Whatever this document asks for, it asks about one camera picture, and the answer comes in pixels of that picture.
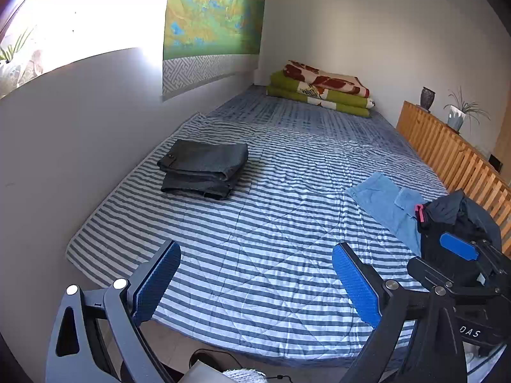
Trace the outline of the light blue garment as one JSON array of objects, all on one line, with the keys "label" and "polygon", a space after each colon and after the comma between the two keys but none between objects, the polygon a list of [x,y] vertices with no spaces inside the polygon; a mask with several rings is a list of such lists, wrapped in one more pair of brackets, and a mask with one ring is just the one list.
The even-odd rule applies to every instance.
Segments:
[{"label": "light blue garment", "polygon": [[415,209],[426,200],[415,190],[398,187],[382,173],[374,173],[347,194],[376,222],[389,230],[416,256],[421,255],[421,235]]}]

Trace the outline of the wooden slatted bed rail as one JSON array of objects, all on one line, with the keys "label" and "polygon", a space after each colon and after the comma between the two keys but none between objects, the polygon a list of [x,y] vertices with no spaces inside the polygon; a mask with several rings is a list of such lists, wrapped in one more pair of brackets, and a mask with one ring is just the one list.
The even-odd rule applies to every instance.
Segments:
[{"label": "wooden slatted bed rail", "polygon": [[500,228],[501,250],[510,254],[510,186],[493,166],[447,124],[405,101],[397,131],[438,176],[443,186],[461,189],[482,206]]}]

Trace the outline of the windowsill plant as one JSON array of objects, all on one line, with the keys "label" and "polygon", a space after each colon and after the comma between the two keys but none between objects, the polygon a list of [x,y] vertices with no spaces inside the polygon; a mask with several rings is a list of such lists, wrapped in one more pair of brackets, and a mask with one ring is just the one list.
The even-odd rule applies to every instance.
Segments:
[{"label": "windowsill plant", "polygon": [[31,30],[25,30],[21,35],[17,37],[17,40],[12,43],[8,44],[5,48],[0,48],[0,61],[4,64],[9,64],[13,61],[20,59],[20,53],[23,51],[24,47],[27,44],[28,39],[30,38],[32,34]]}]

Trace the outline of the potted spider plant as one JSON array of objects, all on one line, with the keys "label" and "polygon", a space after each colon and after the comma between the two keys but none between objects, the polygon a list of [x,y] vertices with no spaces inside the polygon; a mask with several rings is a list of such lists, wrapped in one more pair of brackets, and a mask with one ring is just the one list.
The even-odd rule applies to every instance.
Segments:
[{"label": "potted spider plant", "polygon": [[460,132],[466,120],[470,123],[475,121],[477,124],[481,123],[482,118],[491,120],[489,113],[481,108],[477,101],[465,99],[461,86],[456,92],[449,90],[449,97],[453,102],[444,106],[444,109],[449,110],[447,125],[456,133]]}]

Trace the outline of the red cream folded blanket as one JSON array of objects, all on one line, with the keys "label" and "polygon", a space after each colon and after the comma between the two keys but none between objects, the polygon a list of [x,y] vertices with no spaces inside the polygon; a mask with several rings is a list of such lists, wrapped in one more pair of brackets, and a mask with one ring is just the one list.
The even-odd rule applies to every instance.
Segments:
[{"label": "red cream folded blanket", "polygon": [[330,73],[298,61],[288,61],[283,69],[285,76],[310,85],[368,98],[370,91],[361,81],[350,75]]}]

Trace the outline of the dark ceramic vase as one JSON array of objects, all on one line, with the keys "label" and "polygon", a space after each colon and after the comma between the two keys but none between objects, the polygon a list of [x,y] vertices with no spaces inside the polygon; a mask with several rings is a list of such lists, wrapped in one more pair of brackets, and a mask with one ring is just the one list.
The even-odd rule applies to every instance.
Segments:
[{"label": "dark ceramic vase", "polygon": [[424,86],[420,94],[419,106],[425,111],[429,112],[435,100],[436,93],[430,88]]}]

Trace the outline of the blue white striped bed sheet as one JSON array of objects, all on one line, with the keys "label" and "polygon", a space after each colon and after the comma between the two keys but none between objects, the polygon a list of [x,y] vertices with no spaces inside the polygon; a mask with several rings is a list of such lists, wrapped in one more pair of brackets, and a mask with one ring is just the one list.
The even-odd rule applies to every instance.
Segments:
[{"label": "blue white striped bed sheet", "polygon": [[[179,139],[247,144],[248,162],[228,197],[162,191],[157,162]],[[347,193],[376,172],[427,201],[445,194],[380,114],[273,99],[252,86],[160,144],[88,218],[67,257],[107,286],[175,241],[181,263],[156,321],[279,365],[341,367],[371,327],[332,268],[332,248],[345,242],[383,278],[418,288],[406,270],[410,249]]]}]

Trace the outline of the green folded quilt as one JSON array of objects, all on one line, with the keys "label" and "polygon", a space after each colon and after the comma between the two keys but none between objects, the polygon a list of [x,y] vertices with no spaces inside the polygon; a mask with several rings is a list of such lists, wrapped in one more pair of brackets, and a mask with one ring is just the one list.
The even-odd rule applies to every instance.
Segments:
[{"label": "green folded quilt", "polygon": [[282,71],[275,72],[270,76],[267,94],[363,118],[368,118],[371,109],[375,106],[374,101],[370,98],[345,94],[291,79]]}]

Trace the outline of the grey houndstooth shorts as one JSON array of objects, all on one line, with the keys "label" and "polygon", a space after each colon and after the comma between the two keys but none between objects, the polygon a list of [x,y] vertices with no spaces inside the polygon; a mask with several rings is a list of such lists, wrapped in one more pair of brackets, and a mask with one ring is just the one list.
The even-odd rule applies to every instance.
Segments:
[{"label": "grey houndstooth shorts", "polygon": [[161,191],[190,191],[224,199],[238,183],[247,161],[247,144],[215,145],[179,139],[158,160],[158,168],[165,173]]}]

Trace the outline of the green landscape wall scroll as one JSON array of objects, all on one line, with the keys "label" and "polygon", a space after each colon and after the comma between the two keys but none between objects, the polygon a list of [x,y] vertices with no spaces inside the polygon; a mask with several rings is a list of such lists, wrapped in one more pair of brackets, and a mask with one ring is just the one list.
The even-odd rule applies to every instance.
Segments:
[{"label": "green landscape wall scroll", "polygon": [[162,97],[257,69],[265,0],[167,0]]}]

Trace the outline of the dark navy black clothes pile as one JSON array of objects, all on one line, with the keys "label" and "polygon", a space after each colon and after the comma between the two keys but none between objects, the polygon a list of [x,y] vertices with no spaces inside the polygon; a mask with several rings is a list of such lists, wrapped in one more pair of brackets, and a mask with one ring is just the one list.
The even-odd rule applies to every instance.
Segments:
[{"label": "dark navy black clothes pile", "polygon": [[467,261],[443,248],[440,237],[451,233],[467,243],[485,239],[501,249],[500,227],[490,214],[459,189],[415,207],[420,233],[420,257],[461,286],[475,286],[480,275],[474,261]]}]

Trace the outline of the wooden door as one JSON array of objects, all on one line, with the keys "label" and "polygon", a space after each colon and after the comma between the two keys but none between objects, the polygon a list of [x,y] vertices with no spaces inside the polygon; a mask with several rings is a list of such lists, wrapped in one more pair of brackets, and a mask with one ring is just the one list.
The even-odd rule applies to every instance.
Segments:
[{"label": "wooden door", "polygon": [[495,143],[493,155],[501,162],[500,176],[510,182],[511,162],[511,100],[507,99],[507,108],[501,122],[500,133]]}]

